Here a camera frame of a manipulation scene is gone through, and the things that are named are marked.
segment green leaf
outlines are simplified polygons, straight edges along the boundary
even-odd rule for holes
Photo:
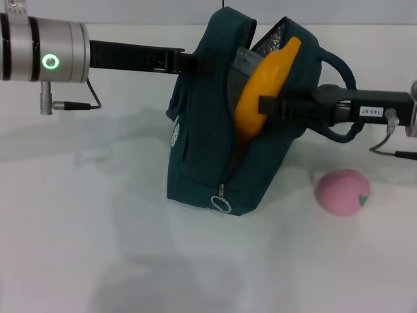
[[[361,207],[363,207],[365,205],[366,200],[367,200],[367,196],[363,196],[363,195],[359,196],[359,204],[360,204]]]

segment label sticker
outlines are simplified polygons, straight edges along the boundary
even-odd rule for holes
[[[382,117],[384,116],[384,108],[376,108],[373,106],[361,106],[359,116]]]

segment silver cylindrical joint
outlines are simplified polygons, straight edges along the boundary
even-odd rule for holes
[[[85,82],[90,68],[88,32],[80,23],[38,19],[39,80]]]
[[[90,40],[84,24],[12,12],[0,17],[0,80],[87,81]]]
[[[405,133],[407,134],[407,137],[417,138],[417,82],[414,82],[411,86],[410,95],[414,100],[414,109],[412,111],[411,124],[410,126],[405,127]]]
[[[50,82],[41,82],[40,114],[42,115],[52,114],[52,94],[51,94]]]
[[[65,101],[53,101],[52,108],[54,110],[65,110]]]

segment zipper pull ring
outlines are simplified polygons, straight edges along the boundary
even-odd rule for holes
[[[232,211],[232,206],[230,205],[230,203],[224,198],[224,188],[225,185],[221,184],[219,186],[219,196],[213,196],[211,197],[211,203],[214,205],[214,207],[224,213],[230,213]],[[226,206],[226,208],[222,208],[220,207],[220,205],[218,205],[214,200],[216,200],[217,202],[219,202],[219,204],[223,204],[223,206]]]

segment bag strap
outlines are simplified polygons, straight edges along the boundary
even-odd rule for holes
[[[174,92],[169,101],[168,110],[166,111],[167,116],[172,122],[177,119],[187,103],[188,89],[185,87],[187,79],[187,74],[181,74],[178,76],[177,82],[175,83]]]
[[[353,76],[352,70],[349,68],[349,66],[344,62],[344,60],[340,59],[338,56],[334,55],[333,53],[330,53],[323,48],[320,48],[319,50],[319,59],[323,62],[328,63],[332,67],[334,67],[340,74],[340,76],[343,78],[343,81],[346,84],[346,88],[348,89],[355,89],[356,90],[356,80]],[[333,130],[331,130],[328,127],[321,127],[317,125],[308,125],[308,128],[311,130],[319,133],[320,135],[323,135],[324,137],[327,137],[330,140],[333,140],[334,142],[338,143],[348,143],[351,140],[353,140],[356,135],[361,132],[363,129],[363,124],[360,122],[353,123],[350,131],[348,131],[347,134],[341,135],[335,133]]]

